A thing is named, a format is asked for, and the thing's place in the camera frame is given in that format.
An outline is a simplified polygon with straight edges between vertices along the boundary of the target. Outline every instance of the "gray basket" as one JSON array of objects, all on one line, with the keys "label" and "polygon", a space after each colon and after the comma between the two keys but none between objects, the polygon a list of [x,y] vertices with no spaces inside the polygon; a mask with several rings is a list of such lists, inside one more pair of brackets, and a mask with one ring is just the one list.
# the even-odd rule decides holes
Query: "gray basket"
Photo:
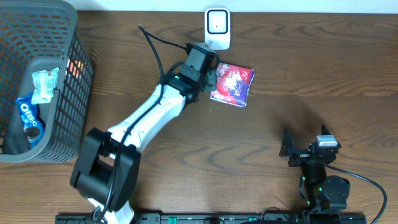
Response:
[{"label": "gray basket", "polygon": [[[77,155],[93,68],[76,24],[76,10],[61,0],[0,0],[0,162],[65,162]],[[32,72],[57,67],[54,97],[39,105],[44,136],[31,149],[16,98],[34,91]]]}]

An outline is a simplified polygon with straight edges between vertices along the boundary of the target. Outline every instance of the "white backdrop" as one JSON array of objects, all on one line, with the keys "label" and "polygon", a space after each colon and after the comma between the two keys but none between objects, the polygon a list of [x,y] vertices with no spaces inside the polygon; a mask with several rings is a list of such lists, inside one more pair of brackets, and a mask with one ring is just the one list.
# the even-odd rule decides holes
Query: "white backdrop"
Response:
[{"label": "white backdrop", "polygon": [[204,12],[340,12],[398,14],[398,0],[66,0],[77,10]]}]

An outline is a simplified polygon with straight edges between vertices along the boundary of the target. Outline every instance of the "red and purple package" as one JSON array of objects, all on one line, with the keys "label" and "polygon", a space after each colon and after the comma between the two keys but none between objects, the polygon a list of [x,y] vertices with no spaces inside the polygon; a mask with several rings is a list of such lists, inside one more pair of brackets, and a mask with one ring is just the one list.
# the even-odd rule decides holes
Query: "red and purple package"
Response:
[{"label": "red and purple package", "polygon": [[248,103],[254,70],[220,63],[216,75],[217,90],[210,93],[210,99],[244,108]]}]

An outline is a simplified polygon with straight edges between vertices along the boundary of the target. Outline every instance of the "wood grain surface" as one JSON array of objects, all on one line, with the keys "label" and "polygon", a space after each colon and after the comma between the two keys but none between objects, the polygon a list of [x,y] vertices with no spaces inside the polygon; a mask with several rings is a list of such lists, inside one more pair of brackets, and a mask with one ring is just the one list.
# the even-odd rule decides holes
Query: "wood grain surface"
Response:
[{"label": "wood grain surface", "polygon": [[[87,132],[107,130],[137,109],[159,78],[137,24],[183,44],[204,38],[203,13],[79,12],[95,62]],[[398,221],[398,20],[396,15],[232,13],[220,59],[253,68],[248,106],[202,94],[144,151],[131,206],[174,213],[259,213],[305,205],[300,169],[280,158],[284,125],[306,147],[326,124],[343,146],[333,165],[380,183],[389,196],[380,223]],[[185,60],[155,42],[164,69]],[[53,223],[92,206],[69,185],[74,161],[0,164],[0,223]],[[327,170],[328,175],[337,174]],[[349,212],[370,222],[382,205],[374,186],[351,182]]]}]

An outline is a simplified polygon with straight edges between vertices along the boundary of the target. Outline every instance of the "white and blue wrapper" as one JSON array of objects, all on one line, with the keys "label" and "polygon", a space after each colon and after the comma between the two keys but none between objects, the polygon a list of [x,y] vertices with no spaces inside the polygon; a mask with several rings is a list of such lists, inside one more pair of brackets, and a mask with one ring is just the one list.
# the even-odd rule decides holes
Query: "white and blue wrapper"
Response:
[{"label": "white and blue wrapper", "polygon": [[31,103],[32,95],[33,93],[30,93],[16,100],[24,132],[30,143],[30,148],[35,147],[44,135],[44,125],[37,116],[39,109],[37,105]]}]

